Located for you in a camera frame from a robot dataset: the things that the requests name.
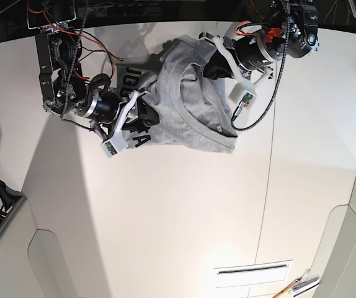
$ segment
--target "air vent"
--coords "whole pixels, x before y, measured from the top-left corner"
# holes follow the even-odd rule
[[[215,268],[215,287],[256,286],[287,281],[292,261]]]

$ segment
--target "screw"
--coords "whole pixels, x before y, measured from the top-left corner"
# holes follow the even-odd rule
[[[309,35],[309,37],[308,37],[308,42],[309,42],[311,45],[314,44],[314,35],[313,35],[313,34]]]

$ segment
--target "gray t-shirt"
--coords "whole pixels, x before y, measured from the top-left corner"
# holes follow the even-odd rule
[[[145,145],[185,145],[189,148],[231,153],[237,135],[230,125],[231,110],[225,102],[223,82],[203,77],[205,61],[188,43],[179,41],[161,57],[159,74],[117,67],[121,96],[147,87],[143,100],[160,117],[147,132],[123,132],[129,148]]]

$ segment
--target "red wire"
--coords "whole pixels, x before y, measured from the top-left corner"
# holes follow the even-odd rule
[[[245,35],[252,35],[252,36],[254,36],[254,34],[249,33],[249,32],[243,32],[241,29],[240,29],[240,33],[238,33],[239,27],[240,27],[241,25],[246,24],[246,23],[250,23],[250,21],[249,21],[249,20],[244,20],[244,21],[238,23],[238,25],[236,26],[236,29],[234,30],[234,34],[235,34],[236,36],[245,36]]]
[[[74,70],[74,74],[78,77],[78,78],[81,78],[85,81],[89,81],[90,78],[88,76],[81,76],[80,74],[78,74],[78,72],[76,70]]]
[[[28,4],[29,4],[29,0],[27,0],[27,9],[32,14],[41,14],[43,12],[43,11],[34,11],[34,10],[30,9]]]
[[[63,29],[61,29],[61,28],[59,28],[59,27],[57,27],[56,25],[54,25],[51,21],[50,21],[50,19],[47,17],[47,15],[46,15],[46,12],[45,11],[34,11],[34,10],[32,10],[31,8],[29,8],[29,6],[28,6],[28,1],[27,1],[27,10],[29,11],[29,12],[31,12],[32,14],[43,14],[44,15],[44,18],[46,19],[46,21],[48,22],[48,24],[50,25],[50,26],[52,26],[54,29],[56,29],[56,30],[59,30],[59,31],[61,31],[61,32],[64,32],[64,33],[66,33],[66,34],[71,34],[71,35],[76,35],[76,36],[78,36],[79,34],[78,33],[76,33],[76,32],[70,32],[70,31],[67,31],[67,30],[63,30]],[[103,48],[103,46],[102,46],[102,44],[101,43],[99,43],[98,41],[96,41],[96,40],[94,40],[94,39],[91,39],[91,38],[89,38],[89,37],[87,37],[87,36],[85,36],[85,35],[81,35],[82,37],[84,37],[85,39],[87,39],[87,40],[89,40],[90,42],[94,42],[96,45],[98,45],[100,48]],[[115,55],[113,55],[112,53],[110,53],[109,51],[107,51],[107,53],[108,53],[108,55],[109,55],[109,57],[110,57],[110,59],[111,59],[111,62],[112,62],[112,65],[111,65],[111,67],[112,67],[112,75],[111,75],[111,77],[113,76],[113,74],[114,74],[114,70],[113,70],[113,66],[114,66],[114,63],[113,63],[113,60],[112,60],[112,58],[115,58],[116,60],[118,60],[118,61],[124,61],[124,59],[123,58],[120,58],[120,57],[117,57],[117,56],[115,56]]]
[[[255,5],[254,5],[254,1],[251,0],[251,6],[252,6],[252,9],[254,10],[254,12],[257,14],[258,18],[260,18],[261,20],[264,20],[264,17],[262,14],[260,14],[258,12],[258,10],[256,9]]]

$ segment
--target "black cable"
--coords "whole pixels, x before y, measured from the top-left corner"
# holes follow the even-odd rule
[[[14,1],[13,3],[11,3],[10,5],[8,5],[6,8],[2,9],[2,10],[0,11],[0,15],[1,15],[3,12],[5,12],[6,10],[12,8],[12,7],[13,7],[14,5],[16,5],[19,1],[21,1],[21,0],[16,0],[16,1]]]
[[[332,4],[330,10],[328,11],[328,13],[326,14],[326,16],[325,16],[325,18],[324,18],[324,23],[327,22],[328,16],[330,15],[330,13],[332,12],[332,10],[334,9],[335,5],[337,5],[337,3],[338,3],[338,0],[335,0],[334,3]]]
[[[104,45],[104,43],[101,42],[97,37],[95,37],[94,35],[92,35],[92,34],[91,34],[90,32],[88,32],[88,31],[83,30],[83,32],[84,32],[85,34],[90,35],[93,39],[95,39],[96,41],[98,41],[98,42],[102,45],[102,47],[104,48],[104,50],[105,50],[105,52],[106,52],[106,54],[107,54],[107,56],[108,56],[108,58],[109,58],[110,67],[112,67],[112,74],[110,75],[110,78],[112,79],[112,76],[113,76],[113,61],[112,61],[111,53],[108,51],[108,49],[107,49],[107,47]]]
[[[335,5],[335,9],[334,9],[334,16],[332,17],[332,25],[335,24],[335,16],[337,15],[337,8],[338,8],[338,2]]]
[[[347,13],[346,26],[348,26],[350,24],[350,15],[352,13],[352,11],[350,10],[350,6],[349,6],[349,2],[348,1],[346,1],[346,13]]]
[[[69,119],[65,119],[65,118],[64,118],[64,119],[62,119],[62,121],[64,121],[64,122],[71,122],[72,124],[74,124],[74,125],[76,125],[76,126],[82,128],[82,129],[86,129],[86,130],[88,130],[89,132],[94,131],[94,129],[92,129],[91,127],[87,127],[87,126],[81,125],[81,124],[79,124],[79,123],[77,123],[77,122],[75,122],[75,121],[73,121],[73,120],[69,120]]]
[[[84,56],[83,58],[79,59],[79,62],[83,61],[84,59],[86,59],[89,55],[96,53],[97,51],[90,51],[86,56]]]
[[[81,46],[83,49],[85,49],[86,51],[89,51],[89,52],[97,52],[98,50],[91,50],[89,48],[86,48],[84,47],[83,45]]]
[[[79,35],[78,35],[78,40],[76,42],[76,46],[74,48],[74,52],[73,52],[73,57],[72,57],[72,64],[71,64],[71,67],[69,69],[69,73],[68,73],[68,78],[66,80],[66,88],[65,88],[65,105],[64,105],[64,108],[62,110],[62,113],[61,113],[61,120],[64,121],[64,116],[65,116],[65,113],[66,113],[66,110],[68,108],[68,102],[69,102],[69,83],[71,81],[71,78],[72,78],[72,74],[73,74],[73,70],[74,70],[74,67],[76,65],[76,57],[78,55],[78,50],[79,50],[79,46],[80,46],[80,39],[81,39],[81,35],[83,34],[83,30],[84,30],[84,26],[86,24],[86,20],[87,20],[87,15],[88,15],[88,8],[89,8],[89,3],[88,3],[88,0],[86,0],[86,12],[84,14],[84,17],[83,17],[83,21],[81,23],[81,26],[80,26],[80,32],[79,32]],[[82,127],[83,128],[83,125],[81,124],[78,124],[74,121],[69,121],[69,122],[72,122],[72,123],[75,123],[77,126],[79,127]]]
[[[238,31],[240,31],[241,29],[245,28],[245,27],[251,27],[251,26],[262,26],[262,25],[265,25],[267,24],[266,22],[260,22],[260,23],[245,23],[243,25],[241,25],[240,27],[238,27]]]
[[[250,130],[253,127],[255,127],[268,113],[268,111],[270,110],[270,108],[272,107],[272,104],[276,98],[277,95],[277,91],[278,91],[278,86],[280,85],[280,81],[282,79],[283,76],[283,70],[284,70],[284,64],[285,64],[285,59],[287,56],[287,48],[288,48],[288,39],[290,39],[290,31],[291,31],[291,23],[290,23],[290,16],[288,15],[288,8],[287,8],[287,4],[285,2],[285,0],[280,0],[280,2],[283,5],[284,11],[287,15],[287,31],[285,34],[285,42],[284,42],[284,49],[283,49],[283,57],[282,57],[282,64],[280,66],[280,71],[278,72],[278,76],[277,76],[277,80],[276,80],[276,86],[275,86],[275,90],[273,91],[273,95],[272,98],[270,99],[269,104],[266,107],[266,110],[264,111],[264,113],[258,118],[258,120],[256,120],[253,124],[251,124],[248,127],[244,127],[242,129],[237,128],[236,126],[234,126],[234,120],[236,119],[235,116],[232,116],[231,118],[231,125],[232,128],[234,128],[235,130],[237,130],[238,132],[245,132],[246,130]]]

